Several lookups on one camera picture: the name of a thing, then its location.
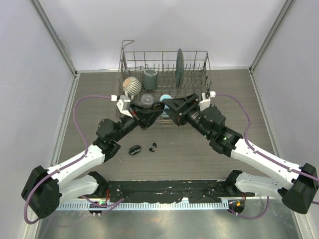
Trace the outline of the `black earbud charging case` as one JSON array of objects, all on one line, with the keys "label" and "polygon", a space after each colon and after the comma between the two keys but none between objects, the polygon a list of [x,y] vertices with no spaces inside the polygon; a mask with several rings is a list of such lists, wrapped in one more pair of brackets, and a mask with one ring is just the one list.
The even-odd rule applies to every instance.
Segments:
[{"label": "black earbud charging case", "polygon": [[140,151],[141,151],[141,146],[135,145],[129,149],[128,153],[129,153],[129,155],[136,155],[136,154],[140,153]]}]

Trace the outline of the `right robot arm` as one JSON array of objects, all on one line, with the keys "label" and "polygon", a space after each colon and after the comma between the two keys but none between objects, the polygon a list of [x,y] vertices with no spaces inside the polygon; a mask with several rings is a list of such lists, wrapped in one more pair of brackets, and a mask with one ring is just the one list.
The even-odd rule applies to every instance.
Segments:
[{"label": "right robot arm", "polygon": [[307,214],[319,189],[314,166],[303,166],[281,159],[250,142],[247,134],[230,129],[226,118],[209,99],[200,101],[197,94],[179,99],[163,99],[167,115],[181,126],[190,124],[208,141],[214,151],[245,162],[267,175],[252,176],[233,171],[227,178],[225,191],[229,196],[255,193],[282,201],[289,209]]}]

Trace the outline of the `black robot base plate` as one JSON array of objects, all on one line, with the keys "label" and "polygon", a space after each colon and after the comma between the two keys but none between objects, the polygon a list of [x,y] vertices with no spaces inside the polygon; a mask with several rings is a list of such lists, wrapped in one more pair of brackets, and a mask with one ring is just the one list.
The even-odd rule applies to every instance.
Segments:
[{"label": "black robot base plate", "polygon": [[188,198],[190,203],[220,202],[221,198],[244,198],[242,193],[225,181],[218,180],[159,180],[108,181],[107,188],[98,195],[85,195],[89,199],[109,199],[125,203],[179,203]]}]

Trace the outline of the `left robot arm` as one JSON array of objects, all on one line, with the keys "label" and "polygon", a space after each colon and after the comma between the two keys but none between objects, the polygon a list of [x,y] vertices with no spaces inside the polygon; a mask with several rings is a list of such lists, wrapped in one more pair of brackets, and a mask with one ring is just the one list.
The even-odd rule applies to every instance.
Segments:
[{"label": "left robot arm", "polygon": [[163,102],[155,102],[150,106],[130,103],[128,114],[118,122],[103,119],[98,124],[97,139],[78,155],[50,168],[41,165],[35,167],[22,190],[21,197],[25,201],[23,216],[28,224],[27,210],[32,209],[38,219],[52,214],[59,204],[66,199],[62,191],[67,185],[74,185],[75,178],[95,166],[113,158],[120,149],[118,141],[136,127],[149,128],[164,110]]}]

